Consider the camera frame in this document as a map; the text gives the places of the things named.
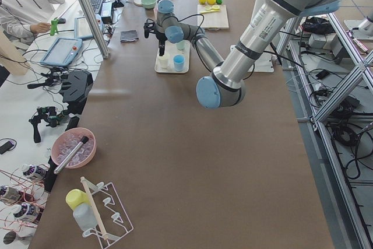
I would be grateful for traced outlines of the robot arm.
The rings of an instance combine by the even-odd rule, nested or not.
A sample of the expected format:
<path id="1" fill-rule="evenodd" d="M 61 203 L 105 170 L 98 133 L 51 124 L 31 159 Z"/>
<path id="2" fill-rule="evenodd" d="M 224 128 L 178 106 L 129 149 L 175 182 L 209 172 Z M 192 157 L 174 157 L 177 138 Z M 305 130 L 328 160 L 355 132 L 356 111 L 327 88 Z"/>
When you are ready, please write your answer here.
<path id="1" fill-rule="evenodd" d="M 234 49 L 222 58 L 198 26 L 181 23 L 169 0 L 159 0 L 154 32 L 159 40 L 159 54 L 164 54 L 164 42 L 188 40 L 202 62 L 211 71 L 196 85 L 199 103 L 206 108 L 230 107 L 245 96 L 244 77 L 260 58 L 266 47 L 291 18 L 332 13 L 341 0 L 263 0 Z"/>

